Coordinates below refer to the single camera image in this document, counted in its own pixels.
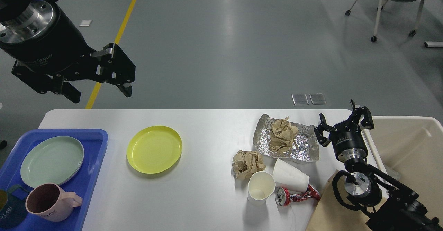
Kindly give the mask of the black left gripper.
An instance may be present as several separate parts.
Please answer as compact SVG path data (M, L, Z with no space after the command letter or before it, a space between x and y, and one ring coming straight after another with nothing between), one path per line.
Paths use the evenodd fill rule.
M89 47L60 7L32 0L1 9L1 49L16 62L12 74L38 93L53 92L80 102L71 81L93 80L117 86L131 97L136 66L116 43Z

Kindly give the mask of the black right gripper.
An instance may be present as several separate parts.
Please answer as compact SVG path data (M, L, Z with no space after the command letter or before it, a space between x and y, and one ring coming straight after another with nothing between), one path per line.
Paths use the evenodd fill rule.
M352 158L364 159L368 155L367 146L361 135L361 130L374 129L374 122L370 110L357 105L354 100L350 100L352 113L345 122L330 126L326 122L323 114L319 114L320 122L314 128L315 136L322 147L327 147L330 142L334 148L335 157L340 162L346 162ZM329 132L329 138L323 132Z

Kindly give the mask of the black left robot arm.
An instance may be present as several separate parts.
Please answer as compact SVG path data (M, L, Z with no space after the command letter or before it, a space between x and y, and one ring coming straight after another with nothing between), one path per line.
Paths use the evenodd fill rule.
M132 95L136 66L116 44L96 51L57 5L59 0L1 0L0 46L16 61L12 74L40 94L79 103L71 81L93 80Z

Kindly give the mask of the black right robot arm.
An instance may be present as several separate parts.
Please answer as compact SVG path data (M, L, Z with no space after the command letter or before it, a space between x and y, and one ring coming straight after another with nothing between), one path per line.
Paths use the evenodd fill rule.
M353 100L350 103L348 119L331 126L320 114L314 128L319 144L331 144L336 159L345 166L332 179L339 204L363 212L369 218L366 225L373 231L441 231L437 217L426 217L427 209L418 201L418 193L368 164L369 152L361 133L374 129L372 115L366 106Z

